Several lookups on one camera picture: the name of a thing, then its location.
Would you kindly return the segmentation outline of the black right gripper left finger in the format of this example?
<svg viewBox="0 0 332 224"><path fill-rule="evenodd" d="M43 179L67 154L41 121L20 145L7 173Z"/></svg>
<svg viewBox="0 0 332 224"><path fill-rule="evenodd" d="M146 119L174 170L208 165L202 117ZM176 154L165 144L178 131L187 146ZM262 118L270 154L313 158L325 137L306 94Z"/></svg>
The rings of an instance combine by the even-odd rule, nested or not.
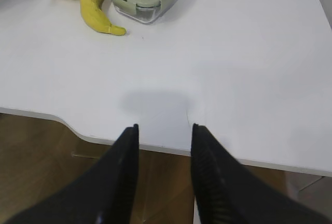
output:
<svg viewBox="0 0 332 224"><path fill-rule="evenodd" d="M90 169L7 223L130 223L139 175L139 126L127 127Z"/></svg>

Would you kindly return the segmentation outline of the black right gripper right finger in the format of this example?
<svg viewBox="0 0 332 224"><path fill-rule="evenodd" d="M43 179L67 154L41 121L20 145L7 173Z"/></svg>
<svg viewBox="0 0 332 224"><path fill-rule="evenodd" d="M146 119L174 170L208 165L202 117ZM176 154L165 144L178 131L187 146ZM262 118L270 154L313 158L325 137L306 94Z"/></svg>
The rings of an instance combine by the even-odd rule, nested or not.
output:
<svg viewBox="0 0 332 224"><path fill-rule="evenodd" d="M331 223L265 184L198 124L192 126L191 180L201 223Z"/></svg>

